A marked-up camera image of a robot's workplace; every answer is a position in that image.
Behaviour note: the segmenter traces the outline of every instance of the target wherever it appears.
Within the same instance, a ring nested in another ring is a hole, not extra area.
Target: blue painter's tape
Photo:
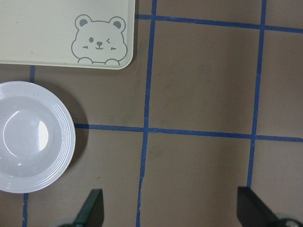
[[[301,29],[301,28],[292,28],[292,27],[278,27],[278,26],[265,25],[265,30],[303,34],[303,29]]]
[[[35,70],[36,70],[36,66],[31,65],[29,70],[29,82],[31,83],[35,83]]]
[[[248,166],[248,173],[247,173],[247,186],[248,187],[251,187],[251,182],[252,182],[252,173],[253,173],[253,165],[254,165],[254,157],[255,157],[255,144],[256,144],[256,138],[257,138],[256,134],[257,134],[259,96],[260,96],[260,86],[261,86],[265,18],[266,18],[266,0],[262,0],[254,112],[253,112],[253,119],[252,119],[250,157],[249,157],[249,166]]]
[[[190,135],[190,136],[208,136],[208,137],[251,139],[250,134],[227,133],[227,132],[191,131],[191,130],[157,129],[157,128],[149,128],[149,132],[151,132],[151,133],[165,133],[165,134],[178,134],[178,135]]]
[[[257,140],[269,140],[269,141],[283,141],[283,142],[298,142],[303,143],[302,138],[298,137],[285,137],[285,136],[262,136],[257,135]]]
[[[218,20],[204,20],[204,19],[193,19],[193,18],[183,18],[183,17],[167,17],[167,16],[156,16],[156,20],[170,21],[170,22],[181,22],[181,23],[191,23],[191,24],[198,24],[198,25],[213,25],[213,26],[242,27],[242,28],[260,29],[260,25],[226,22],[226,21],[218,21]]]
[[[148,47],[148,60],[147,60],[147,72],[146,72],[144,131],[143,131],[143,142],[142,142],[142,151],[141,151],[136,227],[141,226],[140,206],[141,206],[142,183],[145,176],[145,163],[146,163],[146,152],[147,152],[148,132],[149,132],[148,127],[149,127],[149,112],[150,112],[150,97],[151,97],[151,82],[152,82],[152,60],[153,60],[153,47],[154,47],[155,27],[156,27],[155,16],[157,14],[157,0],[152,0],[151,11],[152,11],[151,13],[152,18],[151,18],[151,26],[150,26],[150,39],[149,39],[149,47]]]
[[[77,123],[74,125],[76,129],[143,132],[143,128],[139,128],[139,127],[99,125],[99,124],[77,124]]]
[[[23,221],[22,227],[27,227],[27,202],[28,202],[28,193],[23,194]]]

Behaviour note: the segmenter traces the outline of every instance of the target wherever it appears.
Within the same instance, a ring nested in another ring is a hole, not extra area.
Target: white plastic bowl
[[[75,128],[64,104],[28,82],[0,84],[0,135],[0,190],[6,192],[49,186],[75,149]]]

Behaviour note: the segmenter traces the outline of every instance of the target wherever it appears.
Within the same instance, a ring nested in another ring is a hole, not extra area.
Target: bear face
[[[91,63],[120,61],[127,54],[123,31],[126,23],[121,17],[113,17],[108,22],[92,21],[88,15],[80,15],[75,20],[78,29],[76,38],[71,44],[71,51],[78,63],[89,59]]]

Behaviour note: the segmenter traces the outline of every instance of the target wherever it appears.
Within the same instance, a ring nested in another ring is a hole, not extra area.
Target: white cutting board
[[[0,63],[122,69],[135,0],[0,0]]]

